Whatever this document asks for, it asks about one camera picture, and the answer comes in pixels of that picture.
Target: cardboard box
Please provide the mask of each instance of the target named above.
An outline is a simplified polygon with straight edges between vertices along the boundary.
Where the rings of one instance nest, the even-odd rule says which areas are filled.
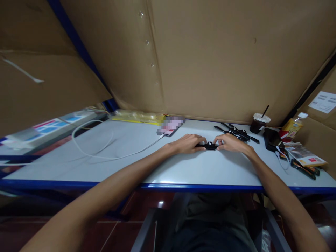
[[[320,91],[336,94],[336,67],[334,67],[316,90],[309,96],[298,112],[309,115],[303,121],[304,127],[294,138],[294,142],[301,142],[310,151],[326,160],[329,164],[321,166],[336,179],[336,108],[329,113],[321,112],[309,107],[312,100]]]
[[[277,126],[336,46],[335,1],[61,3],[122,109]]]
[[[0,37],[0,137],[111,98],[47,1],[2,1]]]

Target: plastic cup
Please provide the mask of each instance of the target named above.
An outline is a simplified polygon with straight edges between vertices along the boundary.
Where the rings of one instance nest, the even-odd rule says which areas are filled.
[[[253,115],[253,121],[250,127],[250,131],[252,133],[258,134],[265,127],[265,125],[271,121],[267,115],[264,115],[262,118],[261,117],[262,114],[260,113],[255,113]]]

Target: snack package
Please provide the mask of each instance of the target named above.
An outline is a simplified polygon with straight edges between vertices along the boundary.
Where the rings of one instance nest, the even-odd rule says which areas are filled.
[[[296,159],[302,166],[321,166],[327,164],[322,158],[314,155],[301,143],[283,143],[285,150],[290,156]]]

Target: paper label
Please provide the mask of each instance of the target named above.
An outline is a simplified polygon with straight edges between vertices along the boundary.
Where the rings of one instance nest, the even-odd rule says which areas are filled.
[[[328,114],[336,107],[336,94],[321,91],[308,106]]]

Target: white bottle cap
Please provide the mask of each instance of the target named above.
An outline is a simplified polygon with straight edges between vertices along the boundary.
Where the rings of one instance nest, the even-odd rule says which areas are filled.
[[[301,113],[298,115],[298,117],[301,117],[301,118],[305,119],[305,118],[308,117],[308,114],[301,112]]]

